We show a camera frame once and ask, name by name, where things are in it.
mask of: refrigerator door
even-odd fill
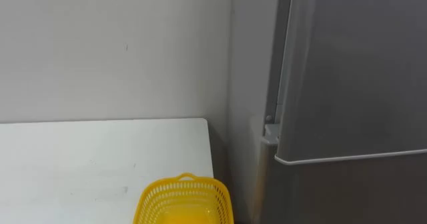
[[[278,161],[427,151],[425,6],[427,0],[291,0]]]

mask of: table surface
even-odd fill
[[[213,176],[204,119],[0,124],[0,223],[131,223],[183,172]]]

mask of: yellow basket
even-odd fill
[[[227,187],[183,173],[145,188],[133,224],[234,224]]]

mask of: gray refrigerator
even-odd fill
[[[250,222],[427,223],[427,0],[276,7]]]

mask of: white wall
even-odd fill
[[[207,117],[226,132],[230,0],[0,0],[0,122]]]
[[[278,0],[233,0],[230,73],[230,149],[237,218],[248,221]]]

